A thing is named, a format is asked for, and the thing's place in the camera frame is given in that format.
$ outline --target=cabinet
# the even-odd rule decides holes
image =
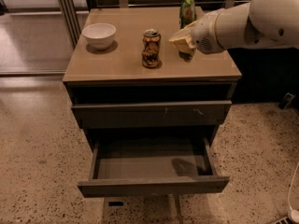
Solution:
[[[199,51],[186,63],[168,44],[177,7],[92,10],[87,24],[112,23],[116,41],[97,51],[79,39],[64,84],[93,151],[85,197],[220,192],[209,154],[241,74],[227,52]],[[142,31],[162,34],[162,66],[141,63]]]

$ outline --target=white bowl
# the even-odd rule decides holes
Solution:
[[[108,49],[114,41],[116,28],[108,23],[96,23],[83,29],[88,44],[96,49]]]

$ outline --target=terrazzo floor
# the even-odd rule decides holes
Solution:
[[[65,69],[72,53],[55,16],[1,16],[0,45],[1,71]],[[92,152],[70,106],[61,77],[0,77],[0,224],[181,224],[172,195],[83,198],[77,183],[88,178]],[[266,224],[286,216],[298,140],[295,109],[233,105],[211,147],[218,174],[231,181],[219,194],[178,196],[183,223]],[[291,203],[299,209],[298,174]]]

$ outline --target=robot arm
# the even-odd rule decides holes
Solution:
[[[251,0],[207,13],[191,28],[203,53],[225,49],[299,49],[299,0]]]

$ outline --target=can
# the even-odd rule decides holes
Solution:
[[[159,59],[161,35],[156,29],[148,29],[143,33],[142,64],[147,68],[155,68],[161,62]]]

